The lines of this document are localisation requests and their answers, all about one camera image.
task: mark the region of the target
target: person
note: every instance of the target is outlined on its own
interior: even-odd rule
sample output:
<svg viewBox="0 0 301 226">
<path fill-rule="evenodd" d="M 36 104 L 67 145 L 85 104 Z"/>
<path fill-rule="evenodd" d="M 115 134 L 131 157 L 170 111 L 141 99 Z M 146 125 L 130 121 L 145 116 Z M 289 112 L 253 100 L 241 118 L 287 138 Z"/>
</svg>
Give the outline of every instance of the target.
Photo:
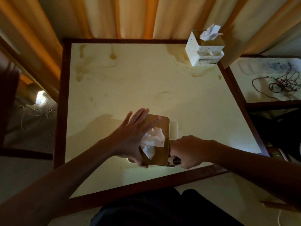
<svg viewBox="0 0 301 226">
<path fill-rule="evenodd" d="M 0 206 L 2 225 L 47 225 L 79 185 L 112 156 L 126 157 L 148 167 L 139 151 L 144 134 L 160 118 L 142 124 L 149 109 L 140 109 L 108 137 L 61 167 L 38 179 Z M 181 167 L 192 168 L 207 161 L 218 164 L 257 184 L 301 210 L 301 167 L 293 163 L 237 150 L 214 140 L 182 137 L 170 155 Z M 123 198 L 101 208 L 91 225 L 242 225 L 195 190 L 180 195 L 174 188 L 149 191 Z"/>
</svg>

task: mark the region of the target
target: white tissue box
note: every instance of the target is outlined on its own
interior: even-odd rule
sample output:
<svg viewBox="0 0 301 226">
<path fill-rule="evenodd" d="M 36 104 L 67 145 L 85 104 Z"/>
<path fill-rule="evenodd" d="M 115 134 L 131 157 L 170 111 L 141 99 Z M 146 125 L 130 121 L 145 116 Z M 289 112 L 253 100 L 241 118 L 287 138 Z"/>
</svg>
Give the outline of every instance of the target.
<svg viewBox="0 0 301 226">
<path fill-rule="evenodd" d="M 198 66 L 213 66 L 223 56 L 222 51 L 225 47 L 225 43 L 219 35 L 214 40 L 201 40 L 200 35 L 203 31 L 192 30 L 185 50 L 187 56 L 194 67 Z"/>
</svg>

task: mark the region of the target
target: person's left hand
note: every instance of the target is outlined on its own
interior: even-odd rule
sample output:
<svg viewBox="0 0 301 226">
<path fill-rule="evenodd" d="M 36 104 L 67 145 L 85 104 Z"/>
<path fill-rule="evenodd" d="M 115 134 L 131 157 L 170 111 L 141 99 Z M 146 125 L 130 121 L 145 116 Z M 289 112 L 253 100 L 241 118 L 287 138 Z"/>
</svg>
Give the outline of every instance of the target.
<svg viewBox="0 0 301 226">
<path fill-rule="evenodd" d="M 142 124 L 148 113 L 149 109 L 141 108 L 131 118 L 132 112 L 129 112 L 118 129 L 103 139 L 111 143 L 115 156 L 132 159 L 139 166 L 146 168 L 148 164 L 140 154 L 139 144 L 145 133 L 160 120 L 159 117 L 147 124 Z"/>
</svg>

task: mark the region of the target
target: white tissue paper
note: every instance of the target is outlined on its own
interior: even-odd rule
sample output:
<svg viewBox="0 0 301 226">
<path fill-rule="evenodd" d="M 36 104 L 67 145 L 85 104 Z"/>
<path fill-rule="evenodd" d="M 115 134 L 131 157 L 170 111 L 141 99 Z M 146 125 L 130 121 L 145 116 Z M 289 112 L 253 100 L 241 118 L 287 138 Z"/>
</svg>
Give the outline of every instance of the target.
<svg viewBox="0 0 301 226">
<path fill-rule="evenodd" d="M 201 40 L 214 40 L 219 35 L 223 35 L 222 33 L 218 33 L 221 27 L 219 25 L 211 25 L 206 31 L 204 31 L 200 35 Z"/>
<path fill-rule="evenodd" d="M 142 137 L 140 147 L 145 155 L 151 160 L 155 155 L 154 147 L 164 146 L 164 134 L 161 128 L 152 128 Z"/>
</svg>

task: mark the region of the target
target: person's right arm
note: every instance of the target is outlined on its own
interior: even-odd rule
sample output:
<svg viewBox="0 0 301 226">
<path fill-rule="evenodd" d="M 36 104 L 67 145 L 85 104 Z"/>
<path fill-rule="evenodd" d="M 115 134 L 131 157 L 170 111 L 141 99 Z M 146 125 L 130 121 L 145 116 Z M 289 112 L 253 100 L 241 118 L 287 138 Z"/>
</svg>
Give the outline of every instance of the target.
<svg viewBox="0 0 301 226">
<path fill-rule="evenodd" d="M 182 137 L 171 146 L 171 156 L 189 169 L 210 162 L 240 175 L 301 211 L 301 166 L 228 147 L 214 140 Z"/>
</svg>

